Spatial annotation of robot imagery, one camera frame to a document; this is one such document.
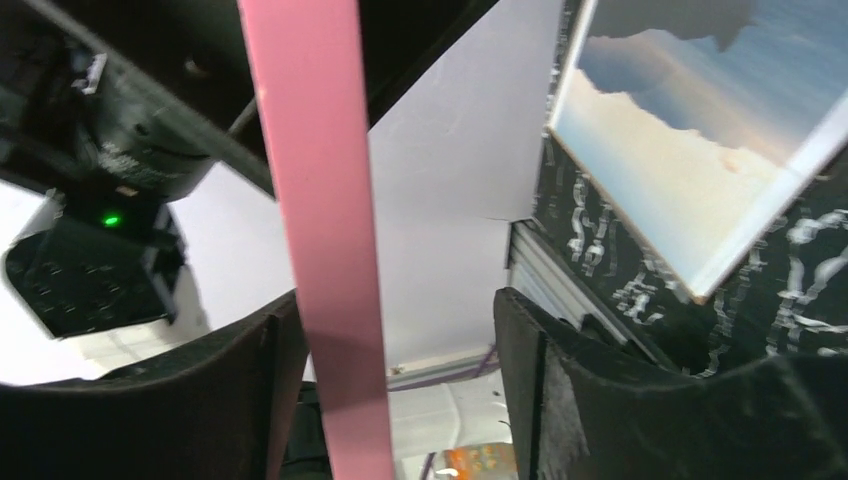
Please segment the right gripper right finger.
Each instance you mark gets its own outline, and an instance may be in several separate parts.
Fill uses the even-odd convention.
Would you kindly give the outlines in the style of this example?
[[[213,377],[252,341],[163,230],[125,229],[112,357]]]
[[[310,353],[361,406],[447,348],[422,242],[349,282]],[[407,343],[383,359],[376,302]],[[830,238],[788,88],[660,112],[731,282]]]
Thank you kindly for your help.
[[[847,360],[769,357],[699,380],[585,336],[521,292],[493,314],[523,479],[843,479]]]

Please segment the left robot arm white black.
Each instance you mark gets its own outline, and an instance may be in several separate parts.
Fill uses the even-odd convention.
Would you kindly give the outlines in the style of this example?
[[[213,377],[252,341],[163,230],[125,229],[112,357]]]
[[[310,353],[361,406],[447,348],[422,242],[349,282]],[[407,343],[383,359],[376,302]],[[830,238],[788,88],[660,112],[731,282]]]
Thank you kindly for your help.
[[[177,320],[217,163],[272,192],[238,2],[2,3],[1,178],[45,198],[2,267],[49,336]]]

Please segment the pink wooden photo frame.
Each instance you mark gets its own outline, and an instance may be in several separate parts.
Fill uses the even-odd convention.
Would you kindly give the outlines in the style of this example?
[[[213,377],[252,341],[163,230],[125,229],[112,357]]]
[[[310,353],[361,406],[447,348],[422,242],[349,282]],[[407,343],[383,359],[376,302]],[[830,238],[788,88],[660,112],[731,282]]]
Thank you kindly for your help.
[[[394,458],[358,5],[239,5],[337,479]]]

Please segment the sky and sea photo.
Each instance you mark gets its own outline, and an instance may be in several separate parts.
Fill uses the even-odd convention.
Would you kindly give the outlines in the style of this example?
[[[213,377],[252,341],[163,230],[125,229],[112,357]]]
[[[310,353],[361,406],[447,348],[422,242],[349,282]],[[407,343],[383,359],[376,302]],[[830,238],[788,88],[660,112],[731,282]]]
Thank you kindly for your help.
[[[847,144],[843,1],[585,1],[548,131],[704,303]]]

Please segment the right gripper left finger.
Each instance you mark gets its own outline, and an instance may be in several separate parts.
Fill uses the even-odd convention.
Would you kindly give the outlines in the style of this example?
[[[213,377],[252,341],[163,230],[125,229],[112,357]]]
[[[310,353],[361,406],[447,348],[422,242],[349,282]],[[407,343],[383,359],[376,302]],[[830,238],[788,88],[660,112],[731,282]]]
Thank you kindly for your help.
[[[308,354],[293,293],[98,380],[1,389],[5,479],[275,479]]]

